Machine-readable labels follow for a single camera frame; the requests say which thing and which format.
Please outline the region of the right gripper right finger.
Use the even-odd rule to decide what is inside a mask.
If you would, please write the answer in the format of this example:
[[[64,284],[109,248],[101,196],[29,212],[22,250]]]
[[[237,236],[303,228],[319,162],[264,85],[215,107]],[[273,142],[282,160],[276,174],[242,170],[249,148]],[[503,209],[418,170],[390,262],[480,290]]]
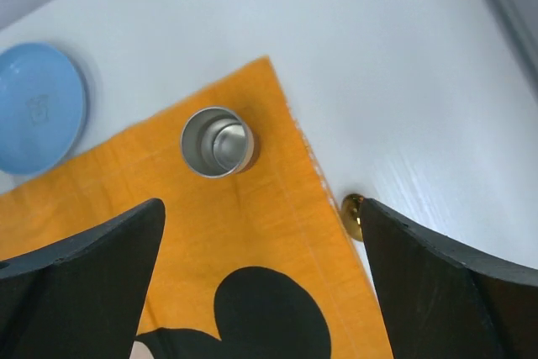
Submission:
[[[430,230],[375,199],[361,228],[397,358],[535,358],[537,271]]]

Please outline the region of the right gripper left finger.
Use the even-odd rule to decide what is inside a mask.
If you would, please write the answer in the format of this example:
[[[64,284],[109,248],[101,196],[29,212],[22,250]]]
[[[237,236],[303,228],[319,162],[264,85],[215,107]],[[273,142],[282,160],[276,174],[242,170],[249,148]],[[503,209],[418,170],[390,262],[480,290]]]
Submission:
[[[1,263],[3,358],[127,358],[165,227],[149,199]]]

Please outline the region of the gold ornate spoon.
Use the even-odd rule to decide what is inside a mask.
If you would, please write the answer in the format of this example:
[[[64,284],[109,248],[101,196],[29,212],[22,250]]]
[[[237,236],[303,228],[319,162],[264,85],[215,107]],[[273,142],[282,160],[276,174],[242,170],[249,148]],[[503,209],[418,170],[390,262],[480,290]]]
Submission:
[[[358,242],[363,242],[360,208],[364,197],[358,193],[350,193],[344,197],[340,206],[340,220],[346,233]]]

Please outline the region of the orange cartoon mouse cloth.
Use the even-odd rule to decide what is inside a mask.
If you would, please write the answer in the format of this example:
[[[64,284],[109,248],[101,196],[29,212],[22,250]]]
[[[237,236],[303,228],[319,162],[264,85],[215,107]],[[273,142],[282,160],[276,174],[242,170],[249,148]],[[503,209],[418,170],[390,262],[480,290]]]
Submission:
[[[187,167],[180,135],[212,105],[261,142],[245,172]],[[149,198],[166,225],[140,320],[142,357],[389,358],[387,331],[330,191],[262,57],[1,197],[1,256]]]

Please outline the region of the blue plastic plate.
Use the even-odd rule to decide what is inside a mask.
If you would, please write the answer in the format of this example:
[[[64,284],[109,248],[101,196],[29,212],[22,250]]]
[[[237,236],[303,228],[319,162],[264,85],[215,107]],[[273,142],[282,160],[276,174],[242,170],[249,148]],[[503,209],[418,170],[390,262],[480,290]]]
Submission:
[[[51,44],[1,53],[1,170],[36,176],[61,163],[87,122],[87,83],[75,61]]]

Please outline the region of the small metal cup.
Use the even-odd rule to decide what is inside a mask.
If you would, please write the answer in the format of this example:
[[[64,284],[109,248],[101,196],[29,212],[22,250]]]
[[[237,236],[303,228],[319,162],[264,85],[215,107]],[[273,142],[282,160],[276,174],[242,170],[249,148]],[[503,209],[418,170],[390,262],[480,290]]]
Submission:
[[[234,111],[211,106],[185,123],[180,150],[187,166],[206,178],[222,178],[250,169],[261,144],[251,127]]]

